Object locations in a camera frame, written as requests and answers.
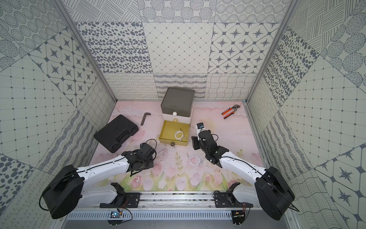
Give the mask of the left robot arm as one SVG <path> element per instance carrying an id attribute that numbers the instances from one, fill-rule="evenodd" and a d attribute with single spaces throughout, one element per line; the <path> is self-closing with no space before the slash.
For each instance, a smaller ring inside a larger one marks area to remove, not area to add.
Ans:
<path id="1" fill-rule="evenodd" d="M 119 210 L 132 204 L 135 208 L 139 194 L 127 194 L 118 182 L 104 188 L 97 188 L 94 184 L 118 174 L 136 175 L 152 168 L 155 158 L 156 148 L 141 143 L 139 149 L 125 151 L 102 163 L 79 168 L 65 166 L 42 191 L 40 201 L 44 201 L 45 206 L 41 203 L 39 206 L 53 219 L 60 219 L 77 208 L 91 205 Z"/>

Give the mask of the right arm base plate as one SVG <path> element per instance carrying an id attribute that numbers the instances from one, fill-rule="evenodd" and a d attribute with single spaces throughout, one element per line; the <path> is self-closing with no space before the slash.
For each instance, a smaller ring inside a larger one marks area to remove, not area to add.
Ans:
<path id="1" fill-rule="evenodd" d="M 250 203 L 239 202 L 233 194 L 234 188 L 239 186 L 239 182 L 233 183 L 226 192 L 214 191 L 212 193 L 213 199 L 215 201 L 216 208 L 241 208 L 244 205 L 246 207 L 253 207 Z"/>

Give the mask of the white drawer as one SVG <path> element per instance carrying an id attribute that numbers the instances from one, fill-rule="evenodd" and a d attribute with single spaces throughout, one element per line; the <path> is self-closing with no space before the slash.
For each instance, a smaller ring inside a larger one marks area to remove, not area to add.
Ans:
<path id="1" fill-rule="evenodd" d="M 178 122 L 178 123 L 185 123 L 190 124 L 191 123 L 191 117 L 185 117 L 185 116 L 179 116 L 179 115 L 172 115 L 172 114 L 163 114 L 163 119 L 165 121 L 171 121 L 171 122 Z"/>

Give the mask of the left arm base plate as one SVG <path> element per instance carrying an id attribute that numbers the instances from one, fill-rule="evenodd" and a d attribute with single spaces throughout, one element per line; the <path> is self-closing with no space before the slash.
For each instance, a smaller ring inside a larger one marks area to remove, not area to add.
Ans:
<path id="1" fill-rule="evenodd" d="M 116 191 L 116 197 L 109 202 L 100 203 L 100 208 L 138 208 L 141 193 L 125 192 L 124 188 L 116 182 L 111 183 Z"/>

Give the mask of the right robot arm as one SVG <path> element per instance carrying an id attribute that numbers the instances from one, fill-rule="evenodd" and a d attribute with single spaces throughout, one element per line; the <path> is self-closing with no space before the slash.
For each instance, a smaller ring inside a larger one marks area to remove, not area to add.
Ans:
<path id="1" fill-rule="evenodd" d="M 202 150 L 213 165 L 229 170 L 251 184 L 250 187 L 233 184 L 227 190 L 230 201 L 260 206 L 275 220 L 280 220 L 288 209 L 300 211 L 293 204 L 293 191 L 275 167 L 266 169 L 240 159 L 227 148 L 219 146 L 203 123 L 197 125 L 197 136 L 192 137 L 192 142 L 193 148 Z"/>

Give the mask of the yellow bottom drawer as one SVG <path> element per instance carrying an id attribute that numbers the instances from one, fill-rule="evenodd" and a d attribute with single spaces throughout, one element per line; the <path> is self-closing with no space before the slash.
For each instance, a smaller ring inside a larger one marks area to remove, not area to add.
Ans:
<path id="1" fill-rule="evenodd" d="M 177 141 L 174 138 L 174 133 L 176 130 L 182 129 L 185 133 L 187 139 L 185 141 Z M 159 141 L 162 144 L 172 144 L 174 143 L 175 146 L 187 146 L 189 142 L 189 130 L 190 124 L 185 123 L 178 123 L 178 122 L 171 122 L 171 121 L 164 121 L 161 133 L 159 135 Z"/>

